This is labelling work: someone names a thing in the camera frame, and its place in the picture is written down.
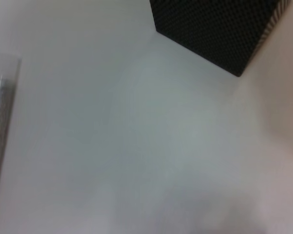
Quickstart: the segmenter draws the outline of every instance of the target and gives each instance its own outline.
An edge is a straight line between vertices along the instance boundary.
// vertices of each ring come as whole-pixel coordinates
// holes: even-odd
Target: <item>black box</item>
[[[290,0],[150,0],[156,30],[241,76]]]

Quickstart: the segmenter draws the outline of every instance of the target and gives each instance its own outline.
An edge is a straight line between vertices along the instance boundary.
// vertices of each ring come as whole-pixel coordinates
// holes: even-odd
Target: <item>clear plastic tube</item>
[[[6,145],[19,67],[18,57],[0,55],[0,166]]]

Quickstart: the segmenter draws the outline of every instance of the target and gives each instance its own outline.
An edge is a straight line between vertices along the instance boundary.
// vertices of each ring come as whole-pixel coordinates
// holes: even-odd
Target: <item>black dotted box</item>
[[[150,0],[156,30],[241,76],[290,0]]]

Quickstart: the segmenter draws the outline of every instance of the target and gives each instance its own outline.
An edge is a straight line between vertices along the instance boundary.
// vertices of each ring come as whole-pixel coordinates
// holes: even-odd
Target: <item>white table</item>
[[[0,0],[0,52],[22,57],[0,234],[187,234],[239,199],[293,234],[293,4],[242,78],[147,0]]]

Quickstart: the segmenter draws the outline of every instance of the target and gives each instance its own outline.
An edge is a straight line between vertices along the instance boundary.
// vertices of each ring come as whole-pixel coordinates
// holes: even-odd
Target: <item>white surface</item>
[[[0,52],[23,59],[0,234],[200,233],[237,200],[293,234],[293,3],[242,78],[147,0],[0,0]]]

